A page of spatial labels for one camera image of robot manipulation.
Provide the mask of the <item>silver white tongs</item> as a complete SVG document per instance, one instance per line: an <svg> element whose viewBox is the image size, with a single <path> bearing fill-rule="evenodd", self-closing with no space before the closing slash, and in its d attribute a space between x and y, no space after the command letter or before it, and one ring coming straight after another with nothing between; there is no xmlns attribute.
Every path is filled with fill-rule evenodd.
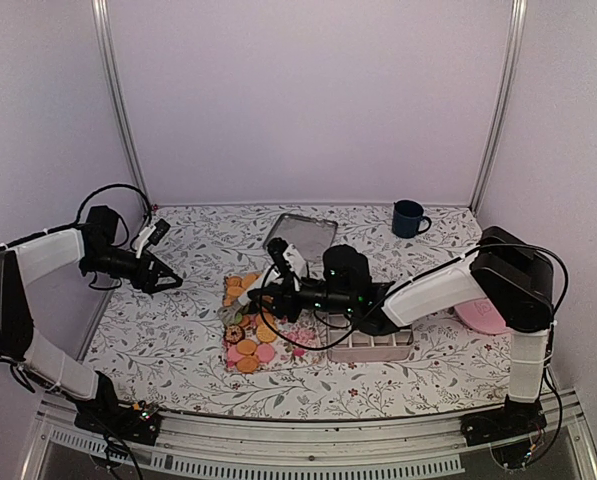
<svg viewBox="0 0 597 480"><path fill-rule="evenodd" d="M257 297L266 284L274 284L268 280L270 268L262 272L251 272L244 276L228 276L224 279L225 296L223 306L218 310L218 318L224 326L230 326L234 315L239 312L244 315L254 297Z"/></svg>

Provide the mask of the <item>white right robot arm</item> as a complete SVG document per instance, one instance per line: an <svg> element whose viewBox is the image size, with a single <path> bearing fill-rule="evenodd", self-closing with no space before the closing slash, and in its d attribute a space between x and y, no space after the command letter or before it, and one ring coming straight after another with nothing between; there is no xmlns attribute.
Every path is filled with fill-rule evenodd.
<svg viewBox="0 0 597 480"><path fill-rule="evenodd" d="M272 263L240 295L242 306L267 308L289 321L305 310L345 315L351 330L370 336L396 333L453 308L480 333L509 332L509 386L495 427L515 436L532 422L560 305L553 297L557 257L551 251L489 227L466 252L392 282L374 281L368 258L346 244L324 251L319 279L308 277L306 260L284 239L270 240L267 252Z"/></svg>

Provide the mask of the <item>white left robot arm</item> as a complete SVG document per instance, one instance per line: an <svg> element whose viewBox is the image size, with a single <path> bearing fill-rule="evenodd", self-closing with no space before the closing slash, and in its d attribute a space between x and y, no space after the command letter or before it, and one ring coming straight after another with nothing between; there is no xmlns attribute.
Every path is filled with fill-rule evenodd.
<svg viewBox="0 0 597 480"><path fill-rule="evenodd" d="M45 334L37 319L34 288L75 266L84 276L104 275L154 295L181 287L183 280L151 247L170 230L165 220L144 227L130 247L117 245L119 216L104 206L86 220L45 229L0 245L0 363L8 365L28 390L41 385L73 402L106 434L126 426L126 409L105 374L85 366Z"/></svg>

